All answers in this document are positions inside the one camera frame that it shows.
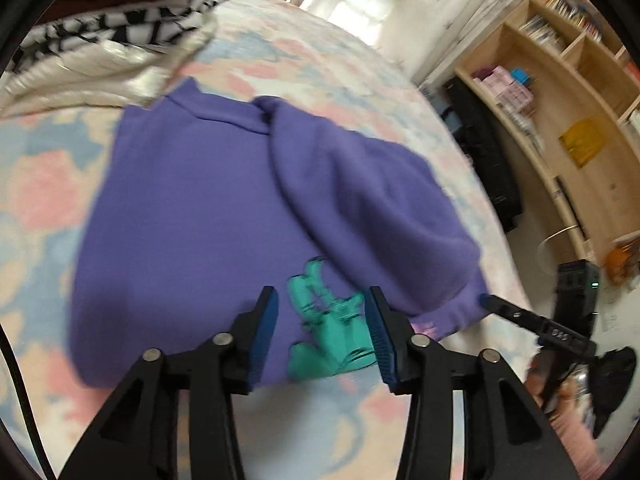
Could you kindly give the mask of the purple hoodie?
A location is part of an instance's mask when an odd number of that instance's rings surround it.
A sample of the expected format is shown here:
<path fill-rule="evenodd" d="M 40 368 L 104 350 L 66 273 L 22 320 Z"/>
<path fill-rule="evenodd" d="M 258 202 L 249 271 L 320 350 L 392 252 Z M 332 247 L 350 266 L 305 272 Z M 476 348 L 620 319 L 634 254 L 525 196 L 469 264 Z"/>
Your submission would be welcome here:
<path fill-rule="evenodd" d="M 76 266 L 79 377 L 112 388 L 146 349 L 193 349 L 266 286 L 279 300 L 266 384 L 373 364 L 372 286 L 435 339 L 478 322 L 487 290 L 480 248 L 408 148 L 193 80 L 128 107 Z"/>

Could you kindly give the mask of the black device with green light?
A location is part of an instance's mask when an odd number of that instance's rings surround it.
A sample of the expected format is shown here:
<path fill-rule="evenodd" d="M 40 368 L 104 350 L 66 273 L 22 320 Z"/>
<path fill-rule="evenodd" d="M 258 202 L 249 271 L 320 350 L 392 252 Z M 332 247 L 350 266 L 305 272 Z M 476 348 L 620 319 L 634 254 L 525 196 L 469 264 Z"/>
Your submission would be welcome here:
<path fill-rule="evenodd" d="M 586 259 L 558 265 L 554 322 L 590 338 L 600 286 L 600 268 Z"/>

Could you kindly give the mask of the orange bag on floor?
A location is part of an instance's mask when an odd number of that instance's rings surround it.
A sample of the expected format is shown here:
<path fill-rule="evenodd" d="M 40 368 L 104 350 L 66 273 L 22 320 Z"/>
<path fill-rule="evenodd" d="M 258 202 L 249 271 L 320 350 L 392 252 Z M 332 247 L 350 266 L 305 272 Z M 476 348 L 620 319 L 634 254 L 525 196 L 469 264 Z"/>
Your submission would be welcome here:
<path fill-rule="evenodd" d="M 608 280 L 616 286 L 638 278 L 639 247 L 629 244 L 613 248 L 605 257 L 604 270 Z"/>

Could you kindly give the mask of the black case by bed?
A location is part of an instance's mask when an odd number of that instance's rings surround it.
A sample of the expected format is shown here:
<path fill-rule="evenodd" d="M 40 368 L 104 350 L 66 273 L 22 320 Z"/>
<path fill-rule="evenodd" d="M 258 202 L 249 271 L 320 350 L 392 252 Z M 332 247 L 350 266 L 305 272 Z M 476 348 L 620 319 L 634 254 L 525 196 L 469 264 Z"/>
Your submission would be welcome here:
<path fill-rule="evenodd" d="M 523 204 L 520 188 L 492 122 L 494 115 L 457 76 L 444 84 L 444 91 L 448 105 L 440 117 L 451 128 L 459 148 L 471 159 L 503 232 L 509 233 L 518 226 Z"/>

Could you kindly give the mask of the yellow cloth on shelf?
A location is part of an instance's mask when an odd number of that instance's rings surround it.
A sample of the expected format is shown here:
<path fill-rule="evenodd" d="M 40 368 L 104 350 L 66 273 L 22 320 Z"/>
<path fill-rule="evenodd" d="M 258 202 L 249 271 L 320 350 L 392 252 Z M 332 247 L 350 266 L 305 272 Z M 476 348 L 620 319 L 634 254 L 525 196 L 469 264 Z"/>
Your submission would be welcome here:
<path fill-rule="evenodd" d="M 591 115 L 574 122 L 559 136 L 559 142 L 577 169 L 582 169 L 610 144 L 608 122 Z"/>

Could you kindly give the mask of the pink boxes on shelf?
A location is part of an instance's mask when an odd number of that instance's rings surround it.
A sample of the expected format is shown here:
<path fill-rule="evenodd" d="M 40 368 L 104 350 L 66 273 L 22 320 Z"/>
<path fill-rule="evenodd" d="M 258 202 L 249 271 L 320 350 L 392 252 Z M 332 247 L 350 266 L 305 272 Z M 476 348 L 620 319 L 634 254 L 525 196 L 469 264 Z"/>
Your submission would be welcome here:
<path fill-rule="evenodd" d="M 480 68 L 472 77 L 497 104 L 518 113 L 529 113 L 533 109 L 533 93 L 503 66 Z"/>

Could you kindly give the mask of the small blue box on shelf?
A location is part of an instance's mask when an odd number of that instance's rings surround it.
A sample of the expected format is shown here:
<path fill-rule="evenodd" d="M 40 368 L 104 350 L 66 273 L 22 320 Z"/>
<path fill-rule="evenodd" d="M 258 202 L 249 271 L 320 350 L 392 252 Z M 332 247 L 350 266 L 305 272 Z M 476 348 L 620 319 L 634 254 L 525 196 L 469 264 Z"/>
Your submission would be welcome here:
<path fill-rule="evenodd" d="M 529 74 L 526 73 L 525 70 L 522 70 L 518 67 L 511 70 L 511 76 L 514 80 L 516 80 L 523 86 L 528 86 L 532 82 L 532 78 L 530 78 Z"/>

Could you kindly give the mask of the wooden shelf unit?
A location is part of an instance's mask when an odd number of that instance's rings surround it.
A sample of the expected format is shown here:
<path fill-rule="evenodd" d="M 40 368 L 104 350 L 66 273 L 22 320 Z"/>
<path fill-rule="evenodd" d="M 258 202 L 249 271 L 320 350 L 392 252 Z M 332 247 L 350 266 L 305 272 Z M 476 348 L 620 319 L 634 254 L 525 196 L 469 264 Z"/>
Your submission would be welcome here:
<path fill-rule="evenodd" d="M 497 104 L 472 75 L 521 68 L 533 109 Z M 589 0 L 523 0 L 462 56 L 459 77 L 501 126 L 500 139 L 527 218 L 541 224 L 554 258 L 604 263 L 639 234 L 639 147 L 627 126 L 639 109 L 628 52 Z M 577 169 L 559 136 L 579 119 L 608 122 L 610 144 Z"/>

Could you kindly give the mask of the white satin folded garment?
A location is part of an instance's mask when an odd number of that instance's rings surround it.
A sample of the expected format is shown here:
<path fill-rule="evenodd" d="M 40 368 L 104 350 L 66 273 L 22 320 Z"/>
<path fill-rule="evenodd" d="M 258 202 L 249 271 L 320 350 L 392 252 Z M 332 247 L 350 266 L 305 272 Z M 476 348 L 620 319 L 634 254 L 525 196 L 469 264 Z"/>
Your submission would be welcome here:
<path fill-rule="evenodd" d="M 1 116 L 74 106 L 146 105 L 163 94 L 179 68 L 204 48 L 218 28 L 214 12 L 204 25 L 163 52 L 103 40 L 35 62 L 1 79 Z"/>

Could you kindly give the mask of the black white patterned garment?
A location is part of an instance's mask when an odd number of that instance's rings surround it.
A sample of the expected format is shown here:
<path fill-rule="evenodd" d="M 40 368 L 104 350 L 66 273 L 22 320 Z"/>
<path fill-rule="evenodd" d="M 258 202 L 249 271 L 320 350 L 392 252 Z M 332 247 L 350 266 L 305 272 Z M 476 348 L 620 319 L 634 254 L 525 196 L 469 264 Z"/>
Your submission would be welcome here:
<path fill-rule="evenodd" d="M 103 40 L 163 51 L 203 28 L 226 1 L 156 0 L 59 18 L 32 28 L 6 70 L 19 74 L 43 58 Z"/>

